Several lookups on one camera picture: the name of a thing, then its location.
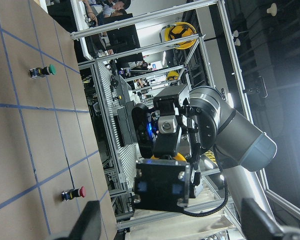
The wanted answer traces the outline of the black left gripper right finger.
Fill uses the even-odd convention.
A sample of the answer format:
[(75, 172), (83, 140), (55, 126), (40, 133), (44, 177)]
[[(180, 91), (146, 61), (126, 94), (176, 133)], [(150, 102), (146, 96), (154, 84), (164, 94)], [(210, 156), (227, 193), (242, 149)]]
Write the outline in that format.
[(300, 240), (300, 229), (279, 225), (252, 198), (241, 201), (241, 229), (248, 240)]

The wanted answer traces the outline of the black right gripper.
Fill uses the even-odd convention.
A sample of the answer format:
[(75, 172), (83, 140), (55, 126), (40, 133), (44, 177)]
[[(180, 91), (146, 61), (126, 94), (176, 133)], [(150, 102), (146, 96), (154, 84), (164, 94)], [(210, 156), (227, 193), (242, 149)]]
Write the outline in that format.
[(131, 110), (140, 155), (144, 159), (197, 160), (214, 144), (224, 98), (210, 86), (168, 86)]

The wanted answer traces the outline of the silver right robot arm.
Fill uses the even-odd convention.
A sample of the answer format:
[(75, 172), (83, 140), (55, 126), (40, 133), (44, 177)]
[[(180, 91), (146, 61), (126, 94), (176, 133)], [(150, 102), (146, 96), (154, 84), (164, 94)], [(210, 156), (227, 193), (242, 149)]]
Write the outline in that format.
[(203, 189), (200, 160), (212, 150), (225, 198), (232, 197), (240, 214), (243, 199), (253, 199), (273, 216), (256, 172), (272, 161), (277, 145), (217, 89), (167, 86), (153, 107), (139, 103), (131, 115), (141, 154), (133, 186), (136, 209), (186, 214), (189, 199)]

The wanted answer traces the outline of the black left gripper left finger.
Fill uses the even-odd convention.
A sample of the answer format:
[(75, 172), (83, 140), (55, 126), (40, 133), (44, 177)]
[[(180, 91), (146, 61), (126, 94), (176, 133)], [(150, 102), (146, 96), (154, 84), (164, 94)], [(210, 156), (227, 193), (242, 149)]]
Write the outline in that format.
[(102, 233), (101, 207), (98, 200), (88, 201), (71, 231), (54, 233), (50, 240), (99, 240)]

